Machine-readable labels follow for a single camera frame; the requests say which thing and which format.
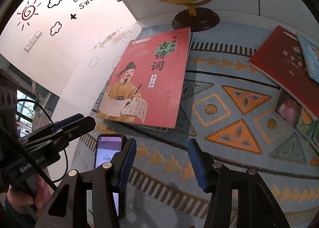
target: brown wooden globe base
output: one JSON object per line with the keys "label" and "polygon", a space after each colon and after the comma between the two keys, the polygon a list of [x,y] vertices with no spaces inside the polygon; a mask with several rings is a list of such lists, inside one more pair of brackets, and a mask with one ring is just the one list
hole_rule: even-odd
{"label": "brown wooden globe base", "polygon": [[197,15],[190,16],[188,10],[181,11],[178,13],[173,22],[172,26],[175,30],[190,27],[190,31],[204,31],[216,26],[220,18],[217,13],[204,7],[196,8]]}

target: chinese character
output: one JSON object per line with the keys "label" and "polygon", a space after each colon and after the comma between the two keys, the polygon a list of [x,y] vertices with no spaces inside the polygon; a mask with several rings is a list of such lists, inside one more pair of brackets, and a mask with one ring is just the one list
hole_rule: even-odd
{"label": "chinese character", "polygon": [[156,59],[158,59],[158,58],[162,58],[162,59],[164,59],[164,57],[165,57],[165,55],[167,55],[167,51],[166,50],[163,50],[163,51],[161,51],[161,52],[157,52],[157,54],[155,55],[156,56]]}
{"label": "chinese character", "polygon": [[165,61],[163,61],[163,60],[160,61],[160,62],[154,62],[154,65],[151,65],[152,71],[155,70],[155,69],[158,69],[159,71],[161,71],[163,69],[164,62]]}
{"label": "chinese character", "polygon": [[161,50],[164,50],[167,48],[167,46],[170,44],[170,42],[164,42],[163,44],[161,44],[159,47]]}

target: paper scroll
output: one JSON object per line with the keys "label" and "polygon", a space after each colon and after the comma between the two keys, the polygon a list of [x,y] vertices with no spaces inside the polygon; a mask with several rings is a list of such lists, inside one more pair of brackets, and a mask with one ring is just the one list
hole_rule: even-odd
{"label": "paper scroll", "polygon": [[147,112],[147,102],[143,98],[115,100],[107,94],[103,96],[99,111],[109,116],[135,116],[144,123]]}

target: red spiral sun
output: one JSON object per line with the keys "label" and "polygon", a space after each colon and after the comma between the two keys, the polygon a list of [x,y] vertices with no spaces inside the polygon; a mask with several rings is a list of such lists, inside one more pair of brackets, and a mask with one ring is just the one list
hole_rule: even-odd
{"label": "red spiral sun", "polygon": [[33,15],[38,15],[38,13],[35,13],[35,9],[36,7],[38,7],[41,3],[39,3],[38,5],[36,5],[37,0],[34,1],[33,5],[29,5],[29,1],[28,1],[28,5],[23,9],[23,11],[21,13],[17,13],[17,15],[21,15],[22,21],[27,21],[29,20]]}

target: smartphone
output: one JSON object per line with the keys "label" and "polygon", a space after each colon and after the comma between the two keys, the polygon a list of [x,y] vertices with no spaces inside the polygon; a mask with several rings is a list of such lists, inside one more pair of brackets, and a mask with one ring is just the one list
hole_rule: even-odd
{"label": "smartphone", "polygon": [[[126,137],[119,133],[99,135],[95,152],[95,169],[104,162],[111,161],[114,154],[124,148],[126,142]],[[125,215],[125,194],[125,189],[119,194],[113,193],[115,208],[119,219]]]}

